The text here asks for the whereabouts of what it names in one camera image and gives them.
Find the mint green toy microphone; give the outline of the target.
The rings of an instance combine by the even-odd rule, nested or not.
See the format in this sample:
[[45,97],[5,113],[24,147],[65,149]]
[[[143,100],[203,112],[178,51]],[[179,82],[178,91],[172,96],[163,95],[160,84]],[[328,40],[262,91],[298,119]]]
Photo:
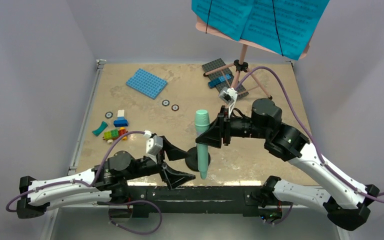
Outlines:
[[[199,137],[202,133],[210,127],[210,118],[209,113],[205,109],[199,109],[195,112],[195,130],[197,133],[197,137]],[[200,178],[205,180],[208,174],[209,167],[209,152],[208,146],[205,144],[197,143],[197,166],[198,171],[200,173]]]

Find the pink music stand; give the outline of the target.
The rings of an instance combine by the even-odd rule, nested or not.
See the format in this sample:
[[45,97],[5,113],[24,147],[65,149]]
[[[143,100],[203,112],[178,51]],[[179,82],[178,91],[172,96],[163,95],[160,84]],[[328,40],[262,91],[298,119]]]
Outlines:
[[254,89],[261,89],[267,98],[272,99],[273,95],[267,90],[267,88],[261,83],[261,81],[259,81],[259,79],[254,73],[251,74],[249,77],[255,81],[256,86],[250,89],[247,89],[244,86],[239,85],[241,73],[247,74],[252,70],[249,67],[249,64],[245,61],[248,48],[253,47],[253,48],[261,49],[265,51],[269,51],[269,50],[261,45],[258,45],[248,40],[241,39],[238,42],[242,45],[240,56],[238,59],[234,60],[229,64],[226,64],[225,66],[216,68],[215,70],[204,72],[203,76],[207,77],[206,75],[209,75],[218,71],[221,71],[223,73],[224,69],[229,68],[234,74],[234,78],[233,78],[232,84],[230,84],[228,88],[234,88],[238,92],[238,96],[237,96],[238,100],[246,97],[249,94],[249,92]]

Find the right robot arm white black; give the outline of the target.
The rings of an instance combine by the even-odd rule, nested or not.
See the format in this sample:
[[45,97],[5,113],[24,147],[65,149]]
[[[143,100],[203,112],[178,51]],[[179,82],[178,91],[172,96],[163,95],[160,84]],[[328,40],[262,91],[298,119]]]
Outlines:
[[264,148],[271,155],[300,169],[319,184],[313,188],[270,176],[260,189],[250,194],[262,207],[274,202],[306,206],[325,213],[332,223],[347,231],[367,222],[369,206],[379,195],[379,188],[352,180],[333,163],[318,156],[308,137],[282,122],[282,110],[271,99],[255,100],[251,116],[241,112],[229,116],[222,107],[209,129],[195,141],[221,148],[229,145],[233,137],[263,139]]

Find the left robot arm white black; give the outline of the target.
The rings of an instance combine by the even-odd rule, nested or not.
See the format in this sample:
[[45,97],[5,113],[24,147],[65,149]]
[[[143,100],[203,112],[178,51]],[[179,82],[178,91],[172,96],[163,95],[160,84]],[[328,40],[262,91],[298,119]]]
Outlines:
[[103,164],[73,175],[50,180],[21,177],[15,212],[19,219],[31,219],[48,210],[79,203],[122,205],[133,199],[128,181],[151,175],[159,175],[167,188],[173,190],[196,176],[171,168],[165,159],[176,161],[187,157],[186,151],[172,145],[164,136],[154,134],[146,141],[146,153],[141,158],[121,150]]

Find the blue brick on baseplate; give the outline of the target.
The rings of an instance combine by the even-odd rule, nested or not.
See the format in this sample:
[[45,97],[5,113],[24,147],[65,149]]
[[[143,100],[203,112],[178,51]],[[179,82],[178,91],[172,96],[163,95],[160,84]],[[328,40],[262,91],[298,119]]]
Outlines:
[[219,85],[219,84],[221,84],[221,83],[223,83],[226,80],[229,80],[231,78],[232,78],[231,74],[222,75],[222,76],[216,77],[213,80],[210,80],[207,85],[210,89],[212,89],[212,88],[216,87],[217,85]]

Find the grey brick baseplate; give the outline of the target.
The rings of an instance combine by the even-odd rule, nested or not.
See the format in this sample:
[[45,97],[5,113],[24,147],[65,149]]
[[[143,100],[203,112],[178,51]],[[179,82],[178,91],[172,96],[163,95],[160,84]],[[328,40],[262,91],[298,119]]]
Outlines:
[[[225,65],[226,65],[226,63],[221,58],[218,58],[218,59],[215,59],[213,61],[210,61],[210,62],[203,64],[201,67],[204,70],[204,72],[206,73],[206,72],[210,72],[210,71],[213,71],[215,69],[221,68]],[[229,68],[226,68],[223,70],[223,72],[218,71],[218,72],[214,72],[214,73],[211,73],[211,74],[205,75],[205,76],[209,78],[209,81],[211,81],[217,77],[224,76],[227,74],[231,74],[232,78],[227,79],[226,81],[224,81],[224,82],[218,84],[216,87],[212,88],[212,89],[216,89],[217,91],[220,92],[224,87],[228,88],[229,85],[232,84],[234,76],[235,76],[233,74],[233,72]]]

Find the blue white brick stack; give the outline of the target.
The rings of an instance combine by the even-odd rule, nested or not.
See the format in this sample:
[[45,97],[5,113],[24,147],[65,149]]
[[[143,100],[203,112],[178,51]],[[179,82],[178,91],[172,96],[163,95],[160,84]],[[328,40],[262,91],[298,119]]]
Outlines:
[[125,110],[124,109],[120,109],[117,111],[117,116],[116,116],[116,119],[113,121],[113,125],[116,128],[129,126],[129,122],[125,118]]

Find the teal curved brick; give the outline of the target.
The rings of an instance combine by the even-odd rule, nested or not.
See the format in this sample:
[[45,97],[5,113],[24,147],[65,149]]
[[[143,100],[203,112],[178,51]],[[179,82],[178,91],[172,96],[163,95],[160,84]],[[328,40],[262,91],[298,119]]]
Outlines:
[[108,124],[105,121],[102,121],[100,126],[97,129],[92,131],[92,134],[98,137],[107,127],[108,127]]

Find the blue brick baseplate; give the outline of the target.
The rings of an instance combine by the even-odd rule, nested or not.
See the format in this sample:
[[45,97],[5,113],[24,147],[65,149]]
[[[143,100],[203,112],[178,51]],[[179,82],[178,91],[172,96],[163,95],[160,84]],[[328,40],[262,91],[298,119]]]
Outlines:
[[142,68],[139,68],[132,77],[126,81],[126,85],[137,92],[155,100],[167,86],[168,82]]

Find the blue sheet music left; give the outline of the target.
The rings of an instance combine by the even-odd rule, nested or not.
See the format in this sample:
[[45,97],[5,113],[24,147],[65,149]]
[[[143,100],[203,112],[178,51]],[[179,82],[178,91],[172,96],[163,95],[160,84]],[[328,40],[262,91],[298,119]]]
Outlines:
[[192,0],[191,10],[205,25],[239,41],[255,4],[255,0]]

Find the blue sheet music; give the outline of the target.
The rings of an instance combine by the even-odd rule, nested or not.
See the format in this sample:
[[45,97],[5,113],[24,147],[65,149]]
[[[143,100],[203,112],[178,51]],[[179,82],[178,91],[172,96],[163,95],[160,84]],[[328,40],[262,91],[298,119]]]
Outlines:
[[297,61],[328,3],[328,0],[255,0],[241,38]]
[[255,4],[255,0],[192,0],[191,10],[205,25],[239,41]]

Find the blue sheet music right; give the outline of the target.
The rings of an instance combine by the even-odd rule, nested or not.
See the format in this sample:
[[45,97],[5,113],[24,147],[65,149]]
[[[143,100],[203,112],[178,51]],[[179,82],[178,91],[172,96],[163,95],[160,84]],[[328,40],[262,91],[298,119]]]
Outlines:
[[241,38],[297,61],[328,3],[328,0],[255,0]]

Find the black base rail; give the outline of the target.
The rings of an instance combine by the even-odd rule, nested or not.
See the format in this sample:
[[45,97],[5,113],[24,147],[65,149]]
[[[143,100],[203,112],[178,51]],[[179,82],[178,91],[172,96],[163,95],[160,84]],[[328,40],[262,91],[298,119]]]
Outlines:
[[240,214],[257,217],[262,209],[277,207],[281,202],[262,186],[128,186],[116,190],[116,198],[99,200],[99,205],[120,206],[128,203],[135,218],[150,213],[169,214]]

